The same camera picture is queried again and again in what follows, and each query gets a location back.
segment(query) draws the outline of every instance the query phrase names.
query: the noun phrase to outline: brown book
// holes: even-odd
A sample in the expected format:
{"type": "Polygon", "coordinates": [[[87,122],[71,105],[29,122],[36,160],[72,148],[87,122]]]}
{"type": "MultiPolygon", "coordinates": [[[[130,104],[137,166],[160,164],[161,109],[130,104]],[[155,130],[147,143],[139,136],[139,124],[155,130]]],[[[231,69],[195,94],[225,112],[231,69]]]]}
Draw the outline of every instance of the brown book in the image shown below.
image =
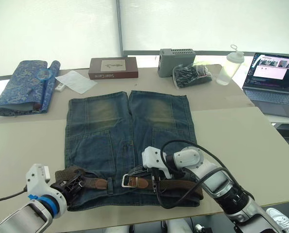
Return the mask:
{"type": "Polygon", "coordinates": [[[135,57],[92,58],[90,79],[129,79],[138,77],[135,57]]]}

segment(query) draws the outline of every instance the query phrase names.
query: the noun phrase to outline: plastic bag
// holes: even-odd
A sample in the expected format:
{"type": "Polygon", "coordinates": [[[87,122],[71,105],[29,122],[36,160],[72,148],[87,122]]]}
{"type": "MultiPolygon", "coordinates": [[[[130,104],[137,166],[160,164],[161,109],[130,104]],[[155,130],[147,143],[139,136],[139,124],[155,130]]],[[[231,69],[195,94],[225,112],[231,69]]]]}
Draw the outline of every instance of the plastic bag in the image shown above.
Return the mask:
{"type": "Polygon", "coordinates": [[[205,65],[178,65],[172,70],[174,85],[177,89],[207,83],[212,80],[211,73],[205,65]]]}

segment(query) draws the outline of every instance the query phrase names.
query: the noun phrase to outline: plastic bottle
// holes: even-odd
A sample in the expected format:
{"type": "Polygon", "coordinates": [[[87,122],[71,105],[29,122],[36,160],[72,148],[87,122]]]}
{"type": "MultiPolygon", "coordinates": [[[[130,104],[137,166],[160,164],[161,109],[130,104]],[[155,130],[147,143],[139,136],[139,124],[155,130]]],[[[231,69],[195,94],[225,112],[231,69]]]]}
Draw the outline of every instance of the plastic bottle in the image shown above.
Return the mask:
{"type": "Polygon", "coordinates": [[[217,78],[217,83],[221,85],[228,85],[241,63],[244,62],[243,52],[237,51],[236,45],[231,45],[231,48],[236,52],[231,52],[226,57],[227,61],[217,78]]]}

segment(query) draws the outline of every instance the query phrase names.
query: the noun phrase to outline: white table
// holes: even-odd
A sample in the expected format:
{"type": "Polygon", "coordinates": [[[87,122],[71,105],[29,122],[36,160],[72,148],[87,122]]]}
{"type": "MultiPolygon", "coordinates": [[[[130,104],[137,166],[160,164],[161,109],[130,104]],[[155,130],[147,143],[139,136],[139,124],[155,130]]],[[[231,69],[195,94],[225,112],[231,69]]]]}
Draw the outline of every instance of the white table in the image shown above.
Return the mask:
{"type": "MultiPolygon", "coordinates": [[[[289,146],[255,107],[192,112],[200,145],[218,156],[260,205],[289,201],[289,146]]],[[[25,185],[32,164],[64,168],[65,119],[0,124],[0,197],[25,185]]],[[[28,201],[26,195],[0,202],[0,221],[28,201]]],[[[67,212],[47,233],[104,228],[221,212],[208,196],[197,208],[104,206],[67,212]]]]}
{"type": "Polygon", "coordinates": [[[289,124],[289,117],[283,117],[283,116],[274,116],[274,115],[268,115],[265,114],[267,120],[271,123],[276,123],[276,124],[289,124]]]}
{"type": "MultiPolygon", "coordinates": [[[[216,79],[216,76],[221,70],[221,66],[207,65],[207,67],[213,74],[213,78],[216,79]]],[[[88,77],[88,69],[76,71],[88,77]]],[[[67,72],[68,70],[62,70],[59,75],[67,72]]],[[[119,91],[126,91],[129,94],[131,90],[187,95],[192,111],[254,106],[233,81],[227,86],[222,86],[213,80],[202,85],[177,90],[171,77],[160,78],[158,76],[157,68],[139,68],[139,78],[137,79],[97,80],[97,82],[97,85],[82,95],[72,91],[68,87],[61,93],[54,92],[47,114],[17,117],[0,116],[0,123],[66,119],[68,101],[70,99],[105,95],[119,91]]]]}

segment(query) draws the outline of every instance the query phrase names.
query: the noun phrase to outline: denim shorts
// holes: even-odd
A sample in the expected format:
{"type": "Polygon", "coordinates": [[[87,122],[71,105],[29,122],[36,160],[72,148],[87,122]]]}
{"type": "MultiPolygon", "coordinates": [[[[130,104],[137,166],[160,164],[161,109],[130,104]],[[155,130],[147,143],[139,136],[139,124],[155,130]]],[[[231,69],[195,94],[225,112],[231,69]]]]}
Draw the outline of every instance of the denim shorts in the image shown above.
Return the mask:
{"type": "MultiPolygon", "coordinates": [[[[66,126],[65,167],[80,166],[88,176],[108,181],[107,190],[81,190],[69,211],[103,205],[159,205],[151,190],[123,188],[124,174],[142,164],[148,146],[161,148],[173,139],[196,142],[194,125],[186,96],[132,91],[72,99],[66,126]]],[[[186,144],[173,143],[167,154],[180,151],[186,144]]],[[[163,202],[170,204],[185,191],[165,191],[163,202]]],[[[191,196],[180,206],[198,206],[191,196]]]]}

